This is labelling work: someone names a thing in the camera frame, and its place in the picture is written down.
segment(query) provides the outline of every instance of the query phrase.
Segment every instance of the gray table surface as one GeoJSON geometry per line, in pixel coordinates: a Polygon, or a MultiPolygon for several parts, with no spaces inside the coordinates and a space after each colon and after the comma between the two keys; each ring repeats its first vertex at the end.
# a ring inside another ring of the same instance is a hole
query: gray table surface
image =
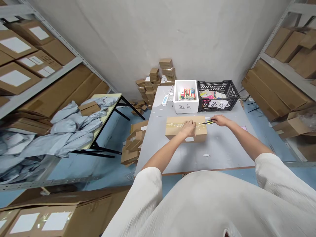
{"type": "MultiPolygon", "coordinates": [[[[215,114],[223,114],[227,118],[237,122],[240,126],[245,126],[249,133],[257,137],[239,101],[237,101],[231,111],[176,114],[175,109],[172,107],[172,101],[169,100],[165,107],[161,105],[165,94],[170,89],[171,86],[158,87],[142,144],[142,150],[138,158],[135,176],[146,162],[169,141],[165,136],[167,117],[212,117],[215,114]]],[[[216,124],[209,124],[206,127],[206,141],[204,143],[181,144],[175,151],[163,174],[254,167],[252,159],[247,155],[236,137],[227,127],[220,127],[216,124]]]]}

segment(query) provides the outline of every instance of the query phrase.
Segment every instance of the yellow table top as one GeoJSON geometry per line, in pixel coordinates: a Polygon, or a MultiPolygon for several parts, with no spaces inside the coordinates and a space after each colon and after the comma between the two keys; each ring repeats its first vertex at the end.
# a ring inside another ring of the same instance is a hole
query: yellow table top
{"type": "MultiPolygon", "coordinates": [[[[95,94],[92,96],[92,98],[101,98],[101,97],[117,97],[120,98],[122,96],[122,94],[118,93],[118,94],[95,94]]],[[[117,100],[117,102],[115,104],[113,104],[112,106],[110,106],[107,110],[106,110],[106,116],[101,117],[101,121],[102,121],[102,125],[94,130],[93,132],[93,140],[88,143],[87,145],[85,145],[84,147],[80,148],[80,150],[85,150],[85,149],[89,149],[92,145],[92,143],[94,142],[95,138],[97,137],[97,135],[99,134],[99,132],[101,131],[101,128],[103,127],[103,125],[105,124],[105,122],[109,119],[110,114],[112,113],[112,110],[114,110],[114,107],[116,106],[116,104],[119,102],[119,100],[117,100]]]]}

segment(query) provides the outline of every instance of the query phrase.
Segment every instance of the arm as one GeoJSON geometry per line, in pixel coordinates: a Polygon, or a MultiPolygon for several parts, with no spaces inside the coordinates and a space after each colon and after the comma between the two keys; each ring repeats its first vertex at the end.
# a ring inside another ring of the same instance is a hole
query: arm
{"type": "Polygon", "coordinates": [[[183,128],[181,131],[174,136],[166,145],[164,145],[159,151],[157,151],[149,161],[144,165],[142,168],[145,169],[147,167],[156,167],[160,170],[162,173],[167,165],[169,164],[175,150],[178,148],[178,146],[187,138],[187,137],[193,137],[194,134],[194,128],[196,123],[192,120],[186,121],[184,123],[183,128]]]}
{"type": "Polygon", "coordinates": [[[215,115],[211,119],[219,126],[228,127],[253,161],[262,153],[273,154],[261,141],[224,115],[215,115]]]}

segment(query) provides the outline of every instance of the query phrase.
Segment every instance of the white styrofoam box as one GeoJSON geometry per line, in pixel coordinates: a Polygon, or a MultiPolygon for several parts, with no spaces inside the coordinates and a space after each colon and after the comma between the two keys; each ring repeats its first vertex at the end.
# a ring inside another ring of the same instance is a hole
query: white styrofoam box
{"type": "Polygon", "coordinates": [[[177,114],[197,113],[199,103],[199,93],[196,80],[175,80],[173,104],[177,114]],[[194,88],[196,100],[179,101],[180,90],[185,88],[194,88]]]}

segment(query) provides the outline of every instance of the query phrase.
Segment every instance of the forearm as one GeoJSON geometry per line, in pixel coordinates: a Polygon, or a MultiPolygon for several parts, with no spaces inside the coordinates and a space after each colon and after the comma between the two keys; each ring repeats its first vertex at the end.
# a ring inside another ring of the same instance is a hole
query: forearm
{"type": "Polygon", "coordinates": [[[174,136],[166,145],[160,148],[142,168],[156,167],[162,173],[169,164],[175,150],[183,142],[185,137],[180,133],[174,136]]]}
{"type": "Polygon", "coordinates": [[[261,141],[255,138],[246,130],[242,129],[235,122],[231,122],[227,125],[227,127],[233,132],[241,146],[250,156],[250,158],[254,161],[260,154],[262,153],[272,153],[269,148],[267,148],[261,141]]]}

